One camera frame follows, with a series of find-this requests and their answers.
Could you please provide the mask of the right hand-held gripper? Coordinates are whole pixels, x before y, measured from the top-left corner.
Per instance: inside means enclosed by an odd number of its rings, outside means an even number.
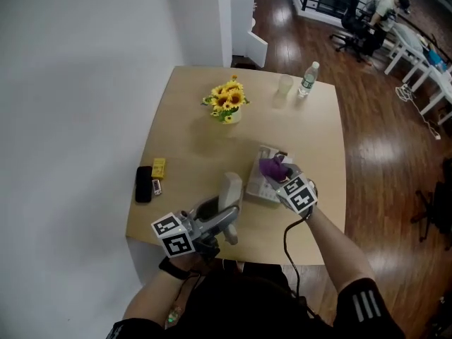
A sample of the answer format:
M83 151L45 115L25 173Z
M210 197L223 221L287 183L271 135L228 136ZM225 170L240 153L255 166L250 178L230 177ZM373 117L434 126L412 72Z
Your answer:
M285 180L278 181L265 175L264 178L276 192L280 202L295 213L303 213L318 202L315 184L308 179L299 167L285 163Z

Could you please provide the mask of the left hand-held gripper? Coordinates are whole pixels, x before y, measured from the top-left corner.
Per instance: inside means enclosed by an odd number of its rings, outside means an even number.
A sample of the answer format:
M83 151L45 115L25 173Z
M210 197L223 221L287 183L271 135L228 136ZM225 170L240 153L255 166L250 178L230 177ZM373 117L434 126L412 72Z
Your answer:
M218 210L219 197L200 203L193 211L170 212L151 224L168 258L197 253L205 261L215 258L220 248L216 235L239 216L239 207Z

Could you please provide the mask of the person's left hand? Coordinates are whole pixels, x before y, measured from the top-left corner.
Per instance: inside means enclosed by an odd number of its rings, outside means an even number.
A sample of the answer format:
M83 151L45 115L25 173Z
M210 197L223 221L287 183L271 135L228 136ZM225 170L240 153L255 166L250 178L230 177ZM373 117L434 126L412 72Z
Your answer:
M200 272L206 274L212 271L209 262L196 252L173 257L169 262L177 269L178 273Z

